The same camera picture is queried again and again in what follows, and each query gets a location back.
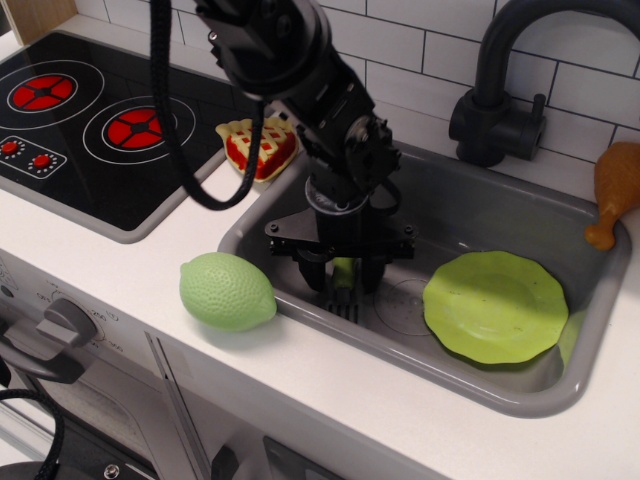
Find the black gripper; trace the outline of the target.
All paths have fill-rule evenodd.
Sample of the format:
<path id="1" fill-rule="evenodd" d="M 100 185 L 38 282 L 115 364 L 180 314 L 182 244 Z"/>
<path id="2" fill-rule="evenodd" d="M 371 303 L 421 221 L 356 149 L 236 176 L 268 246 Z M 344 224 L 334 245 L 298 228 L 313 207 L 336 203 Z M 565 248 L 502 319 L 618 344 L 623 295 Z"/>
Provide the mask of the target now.
<path id="1" fill-rule="evenodd" d="M 326 265 L 336 257 L 360 258 L 362 291 L 378 288 L 386 265 L 411 258 L 418 236 L 416 225 L 381 215 L 365 204 L 346 214 L 330 215 L 308 207 L 266 222 L 274 256 L 293 258 L 307 285 L 322 292 Z"/>

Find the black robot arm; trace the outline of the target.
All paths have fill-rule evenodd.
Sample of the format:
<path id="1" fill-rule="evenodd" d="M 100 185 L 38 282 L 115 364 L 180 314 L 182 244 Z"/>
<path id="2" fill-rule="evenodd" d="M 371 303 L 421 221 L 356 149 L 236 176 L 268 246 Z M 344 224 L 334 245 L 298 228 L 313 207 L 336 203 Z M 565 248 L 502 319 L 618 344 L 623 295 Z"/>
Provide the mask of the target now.
<path id="1" fill-rule="evenodd" d="M 401 153 L 355 72 L 332 44 L 328 19 L 314 1 L 200 1 L 213 54 L 228 79 L 253 100 L 277 104 L 295 123 L 309 160 L 307 209 L 268 223 L 271 251 L 296 261 L 320 291 L 325 265 L 360 262 L 362 288 L 373 292 L 387 264 L 410 258 L 414 231 L 376 208 L 371 196 L 390 181 Z"/>

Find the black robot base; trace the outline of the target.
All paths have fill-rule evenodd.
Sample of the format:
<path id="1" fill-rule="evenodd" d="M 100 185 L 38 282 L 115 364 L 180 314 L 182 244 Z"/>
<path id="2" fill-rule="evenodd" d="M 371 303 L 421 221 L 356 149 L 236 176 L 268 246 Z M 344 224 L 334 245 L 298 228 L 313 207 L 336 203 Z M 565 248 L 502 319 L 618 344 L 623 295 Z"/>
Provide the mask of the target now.
<path id="1" fill-rule="evenodd" d="M 48 396 L 28 389 L 5 389 L 1 399 L 34 401 L 54 421 L 53 438 L 42 461 L 24 461 L 1 468 L 3 479 L 155 479 L 155 471 L 77 422 L 69 420 Z"/>

